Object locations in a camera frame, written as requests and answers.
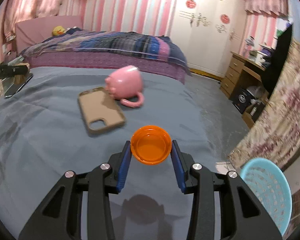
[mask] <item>headboard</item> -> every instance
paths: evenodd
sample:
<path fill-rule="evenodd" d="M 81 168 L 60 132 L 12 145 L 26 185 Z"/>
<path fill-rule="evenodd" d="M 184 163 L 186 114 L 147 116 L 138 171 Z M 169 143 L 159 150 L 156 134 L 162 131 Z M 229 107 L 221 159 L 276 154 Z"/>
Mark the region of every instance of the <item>headboard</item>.
<path fill-rule="evenodd" d="M 17 53 L 19 54 L 24 49 L 50 38 L 53 28 L 60 25 L 65 29 L 74 26 L 83 28 L 80 16 L 52 16 L 16 23 Z"/>

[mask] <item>red decoration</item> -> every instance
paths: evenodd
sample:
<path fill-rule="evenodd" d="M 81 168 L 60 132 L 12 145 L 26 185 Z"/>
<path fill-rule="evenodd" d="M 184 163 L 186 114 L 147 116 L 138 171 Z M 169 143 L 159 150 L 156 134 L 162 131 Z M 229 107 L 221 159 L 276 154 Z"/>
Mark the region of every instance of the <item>red decoration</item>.
<path fill-rule="evenodd" d="M 224 23 L 224 24 L 229 24 L 229 23 L 230 23 L 230 18 L 229 18 L 229 16 L 226 15 L 226 14 L 222 14 L 222 15 L 220 16 L 220 20 L 221 20 L 222 23 Z"/>
<path fill-rule="evenodd" d="M 194 9 L 197 6 L 197 3 L 194 0 L 188 0 L 186 1 L 186 6 L 189 9 Z"/>

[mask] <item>orange cup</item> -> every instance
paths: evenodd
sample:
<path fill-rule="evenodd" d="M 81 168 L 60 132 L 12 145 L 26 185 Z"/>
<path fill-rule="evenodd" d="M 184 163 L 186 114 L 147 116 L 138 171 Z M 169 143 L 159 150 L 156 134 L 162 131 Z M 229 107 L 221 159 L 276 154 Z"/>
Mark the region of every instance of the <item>orange cup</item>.
<path fill-rule="evenodd" d="M 138 129 L 131 138 L 132 154 L 143 164 L 156 165 L 170 154 L 172 142 L 170 135 L 162 128 L 148 125 Z"/>

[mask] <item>pink curtain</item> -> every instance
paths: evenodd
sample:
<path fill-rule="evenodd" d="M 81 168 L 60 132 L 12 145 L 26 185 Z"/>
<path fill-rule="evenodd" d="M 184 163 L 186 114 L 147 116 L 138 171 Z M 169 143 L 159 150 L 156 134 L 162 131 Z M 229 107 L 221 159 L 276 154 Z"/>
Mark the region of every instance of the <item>pink curtain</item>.
<path fill-rule="evenodd" d="M 8 0 L 3 23 L 5 37 L 14 35 L 16 22 L 57 15 L 60 3 L 61 0 Z"/>
<path fill-rule="evenodd" d="M 246 11 L 251 13 L 276 14 L 278 16 L 288 15 L 288 0 L 246 0 Z"/>

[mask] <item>smartphone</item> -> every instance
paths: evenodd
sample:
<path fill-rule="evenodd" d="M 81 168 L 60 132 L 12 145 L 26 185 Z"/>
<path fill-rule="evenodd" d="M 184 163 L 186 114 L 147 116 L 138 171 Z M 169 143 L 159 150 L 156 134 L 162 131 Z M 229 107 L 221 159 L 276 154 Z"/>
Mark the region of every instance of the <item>smartphone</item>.
<path fill-rule="evenodd" d="M 11 87 L 8 88 L 8 90 L 5 92 L 4 94 L 4 98 L 11 98 L 14 94 L 18 93 L 28 82 L 30 79 L 32 79 L 33 74 L 32 73 L 28 73 L 26 75 L 26 81 L 22 84 L 12 84 Z"/>

